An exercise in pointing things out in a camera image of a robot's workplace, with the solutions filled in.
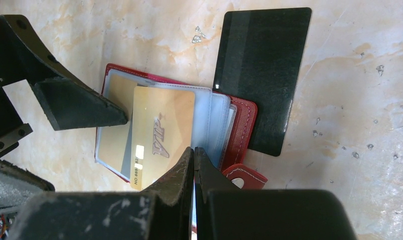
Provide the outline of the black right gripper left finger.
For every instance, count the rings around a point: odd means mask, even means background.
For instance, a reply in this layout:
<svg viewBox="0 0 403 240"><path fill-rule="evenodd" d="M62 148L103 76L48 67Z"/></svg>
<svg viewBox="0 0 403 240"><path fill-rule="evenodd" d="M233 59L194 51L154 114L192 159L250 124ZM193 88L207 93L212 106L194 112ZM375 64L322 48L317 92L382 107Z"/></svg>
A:
<svg viewBox="0 0 403 240"><path fill-rule="evenodd" d="M136 192L52 192L19 211L11 240L189 240L194 151Z"/></svg>

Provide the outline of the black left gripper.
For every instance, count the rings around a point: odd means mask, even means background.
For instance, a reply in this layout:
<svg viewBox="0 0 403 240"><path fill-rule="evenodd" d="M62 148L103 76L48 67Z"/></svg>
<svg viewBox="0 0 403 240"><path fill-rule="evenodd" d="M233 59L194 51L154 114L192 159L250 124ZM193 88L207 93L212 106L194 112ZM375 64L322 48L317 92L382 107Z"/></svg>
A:
<svg viewBox="0 0 403 240"><path fill-rule="evenodd" d="M55 187L3 157L33 132L2 87L27 80L55 131L124 125L125 111L69 72L28 19L0 15L0 212L17 212L31 197Z"/></svg>

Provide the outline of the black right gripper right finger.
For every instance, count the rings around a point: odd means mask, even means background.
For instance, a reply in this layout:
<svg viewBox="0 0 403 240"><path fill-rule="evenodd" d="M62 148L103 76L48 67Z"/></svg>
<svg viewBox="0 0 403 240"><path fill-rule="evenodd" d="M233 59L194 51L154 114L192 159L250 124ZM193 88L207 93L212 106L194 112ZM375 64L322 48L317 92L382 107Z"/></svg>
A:
<svg viewBox="0 0 403 240"><path fill-rule="evenodd" d="M320 189L241 189L194 149L200 240L354 240L338 198Z"/></svg>

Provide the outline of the red leather card holder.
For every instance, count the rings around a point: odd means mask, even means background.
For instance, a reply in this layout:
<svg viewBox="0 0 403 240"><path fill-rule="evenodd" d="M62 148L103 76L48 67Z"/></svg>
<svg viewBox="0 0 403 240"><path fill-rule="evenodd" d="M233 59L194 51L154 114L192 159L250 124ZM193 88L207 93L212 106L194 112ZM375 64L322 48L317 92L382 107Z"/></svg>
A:
<svg viewBox="0 0 403 240"><path fill-rule="evenodd" d="M144 80L152 80L158 83L185 85L184 82L109 63L105 69L103 82L102 93L104 96L108 95L108 77L114 73L125 74L129 77L141 77ZM233 118L232 131L226 145L224 159L219 163L218 169L235 184L240 178L242 189L262 189L268 179L243 164L258 113L257 105L252 101L235 96L230 97L230 103L236 108L235 117Z"/></svg>

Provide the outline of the gold VIP card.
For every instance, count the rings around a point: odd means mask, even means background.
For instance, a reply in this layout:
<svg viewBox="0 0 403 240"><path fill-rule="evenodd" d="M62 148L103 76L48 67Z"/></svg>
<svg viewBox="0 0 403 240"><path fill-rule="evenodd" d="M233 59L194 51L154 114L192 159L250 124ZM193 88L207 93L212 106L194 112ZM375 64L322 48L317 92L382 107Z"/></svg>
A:
<svg viewBox="0 0 403 240"><path fill-rule="evenodd" d="M190 146L195 94L137 86L133 94L130 185L141 191L168 172Z"/></svg>

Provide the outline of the black card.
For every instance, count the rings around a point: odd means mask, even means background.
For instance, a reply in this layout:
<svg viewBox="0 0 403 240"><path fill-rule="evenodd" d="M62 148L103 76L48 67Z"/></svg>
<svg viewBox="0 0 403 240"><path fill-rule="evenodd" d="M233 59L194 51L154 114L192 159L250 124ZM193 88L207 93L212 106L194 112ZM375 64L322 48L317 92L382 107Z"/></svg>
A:
<svg viewBox="0 0 403 240"><path fill-rule="evenodd" d="M213 89L256 104L251 150L282 152L311 16L309 7L224 15Z"/></svg>

